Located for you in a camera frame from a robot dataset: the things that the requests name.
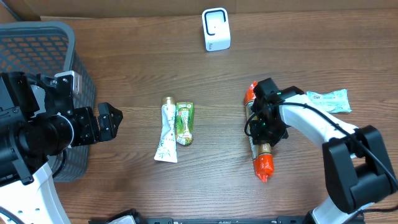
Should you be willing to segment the orange spaghetti packet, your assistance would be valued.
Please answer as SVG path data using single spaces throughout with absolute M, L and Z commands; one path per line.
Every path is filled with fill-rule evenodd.
M 254 94 L 254 88 L 257 85 L 257 81 L 253 81 L 249 86 L 245 97 L 244 97 L 244 105 L 246 110 L 246 120 L 250 118 L 252 114 L 254 114 L 251 110 L 251 106 L 256 99 Z M 252 161 L 254 167 L 255 175 L 263 182 L 266 183 L 268 178 L 273 175 L 274 172 L 274 163 L 273 156 L 271 154 L 271 146 L 269 144 L 253 144 L 252 137 L 249 137 L 249 145 L 251 148 Z

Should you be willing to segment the white tube with gold cap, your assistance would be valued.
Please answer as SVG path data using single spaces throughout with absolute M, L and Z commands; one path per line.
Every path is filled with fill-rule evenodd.
M 162 99 L 162 130 L 154 160 L 177 163 L 177 142 L 175 137 L 176 104 L 171 96 Z

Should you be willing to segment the teal packet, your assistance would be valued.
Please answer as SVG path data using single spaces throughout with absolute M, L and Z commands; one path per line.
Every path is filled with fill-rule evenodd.
M 352 109 L 348 100 L 347 89 L 330 93 L 307 92 L 310 101 L 328 113 L 350 113 Z

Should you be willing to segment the green snack packet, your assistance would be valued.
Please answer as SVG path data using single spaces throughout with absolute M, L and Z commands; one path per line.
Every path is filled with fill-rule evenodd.
M 191 145 L 193 142 L 194 104 L 192 102 L 178 102 L 176 107 L 176 140 L 181 145 Z

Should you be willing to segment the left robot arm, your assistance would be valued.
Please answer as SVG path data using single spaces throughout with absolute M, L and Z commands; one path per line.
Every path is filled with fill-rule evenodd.
M 1 218 L 11 223 L 69 223 L 48 157 L 114 139 L 122 111 L 109 103 L 76 108 L 81 75 L 1 74 Z

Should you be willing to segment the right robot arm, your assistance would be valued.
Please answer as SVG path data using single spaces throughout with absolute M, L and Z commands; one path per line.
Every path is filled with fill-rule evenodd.
M 397 192 L 397 177 L 384 140 L 374 126 L 358 128 L 311 102 L 296 86 L 279 89 L 270 78 L 253 82 L 244 98 L 245 135 L 255 174 L 272 175 L 271 149 L 293 127 L 322 149 L 327 199 L 305 216 L 277 223 L 364 223 L 372 205 Z

